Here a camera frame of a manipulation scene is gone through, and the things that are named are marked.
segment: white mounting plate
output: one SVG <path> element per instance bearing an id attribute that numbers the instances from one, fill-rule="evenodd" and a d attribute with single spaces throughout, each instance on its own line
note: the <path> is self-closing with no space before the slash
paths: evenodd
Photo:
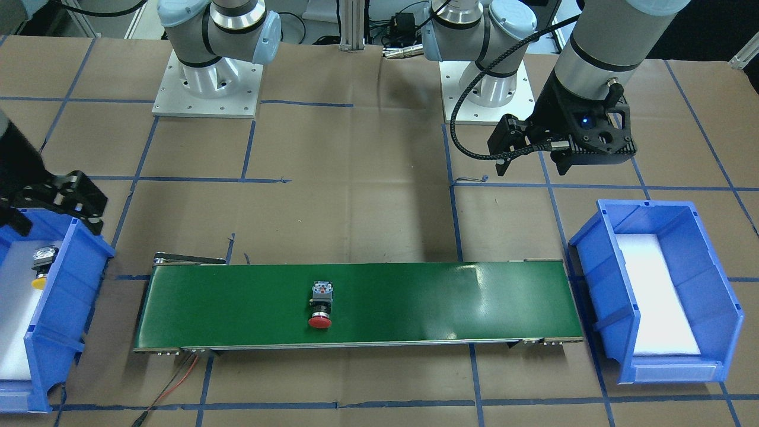
<path id="1" fill-rule="evenodd" d="M 446 123 L 451 122 L 451 112 L 458 98 L 461 96 L 462 90 L 458 87 L 458 81 L 461 79 L 461 74 L 468 65 L 468 61 L 440 62 L 442 106 L 446 114 Z M 532 109 L 535 106 L 534 101 L 530 81 L 527 77 L 527 69 L 524 67 L 524 62 L 522 62 L 519 64 L 519 69 L 517 70 L 517 89 L 508 104 L 502 107 L 488 108 L 478 106 L 467 98 L 458 110 L 456 123 L 466 125 L 495 125 L 506 113 L 511 113 L 521 120 L 525 120 L 532 114 Z"/>
<path id="2" fill-rule="evenodd" d="M 168 59 L 161 87 L 153 104 L 154 115 L 172 117 L 226 117 L 255 119 L 263 65 L 232 59 L 240 71 L 235 89 L 221 98 L 199 98 L 184 87 L 176 54 Z"/>

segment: red wire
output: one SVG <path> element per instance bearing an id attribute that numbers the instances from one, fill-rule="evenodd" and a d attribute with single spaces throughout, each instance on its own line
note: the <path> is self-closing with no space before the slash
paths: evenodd
<path id="1" fill-rule="evenodd" d="M 158 403 L 161 399 L 168 396 L 172 391 L 176 390 L 177 387 L 179 387 L 184 382 L 184 380 L 187 379 L 187 377 L 190 375 L 190 372 L 192 372 L 192 368 L 194 368 L 195 365 L 197 364 L 198 359 L 199 359 L 198 355 L 195 355 L 195 359 L 193 359 L 192 365 L 190 365 L 190 368 L 187 370 L 187 372 L 184 373 L 184 377 L 182 377 L 182 379 L 179 380 L 177 384 L 174 384 L 174 387 L 171 387 L 167 391 L 164 391 L 163 393 L 161 393 L 161 395 L 158 396 L 158 399 L 156 399 L 155 403 Z M 153 408 L 153 405 L 150 405 L 150 407 L 148 407 L 147 410 L 150 410 L 151 408 Z"/>

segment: green conveyor belt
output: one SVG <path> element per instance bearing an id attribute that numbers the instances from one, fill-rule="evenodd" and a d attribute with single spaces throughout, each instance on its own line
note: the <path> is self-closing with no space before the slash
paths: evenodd
<path id="1" fill-rule="evenodd" d="M 316 280 L 332 326 L 307 324 Z M 158 265 L 135 351 L 581 340 L 561 261 Z"/>

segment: blue plastic container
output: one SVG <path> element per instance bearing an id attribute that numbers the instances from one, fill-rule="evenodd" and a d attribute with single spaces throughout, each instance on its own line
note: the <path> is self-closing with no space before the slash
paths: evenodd
<path id="1" fill-rule="evenodd" d="M 619 384 L 725 381 L 743 311 L 695 206 L 687 201 L 599 200 L 598 212 L 570 239 L 576 246 L 606 355 L 621 365 Z M 699 356 L 634 356 L 641 313 L 620 234 L 655 234 Z"/>
<path id="2" fill-rule="evenodd" d="M 29 236 L 22 237 L 9 226 L 0 228 L 0 264 L 7 261 L 14 242 L 62 243 L 23 337 L 30 380 L 0 378 L 0 412 L 49 413 L 47 392 L 66 380 L 72 361 L 84 349 L 82 335 L 103 269 L 115 251 L 79 220 L 47 210 L 27 210 L 25 214 L 33 223 Z M 0 311 L 11 309 L 3 307 L 3 302 L 0 299 Z"/>

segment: light blue joint cover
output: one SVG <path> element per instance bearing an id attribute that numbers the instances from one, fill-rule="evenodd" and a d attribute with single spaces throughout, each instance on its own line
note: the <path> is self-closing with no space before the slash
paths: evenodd
<path id="1" fill-rule="evenodd" d="M 670 16 L 681 11 L 691 0 L 627 0 L 633 8 L 651 16 Z"/>
<path id="2" fill-rule="evenodd" d="M 267 13 L 261 35 L 258 37 L 256 50 L 253 52 L 254 64 L 266 65 L 274 61 L 277 49 L 279 49 L 279 31 L 281 29 L 282 22 L 279 19 L 279 14 L 272 11 Z"/>
<path id="3" fill-rule="evenodd" d="M 424 16 L 429 14 L 430 8 L 425 8 Z M 442 62 L 440 46 L 437 45 L 437 38 L 435 37 L 435 24 L 433 20 L 430 20 L 422 28 L 422 49 L 424 50 L 424 58 L 430 61 Z"/>
<path id="4" fill-rule="evenodd" d="M 493 0 L 490 16 L 496 25 L 517 40 L 530 36 L 537 28 L 535 13 L 519 0 Z"/>
<path id="5" fill-rule="evenodd" d="M 211 0 L 158 0 L 158 18 L 164 28 L 184 24 L 205 10 Z"/>
<path id="6" fill-rule="evenodd" d="M 24 4 L 24 9 L 27 10 L 27 18 L 31 19 L 39 9 L 47 3 L 47 0 L 21 0 Z"/>

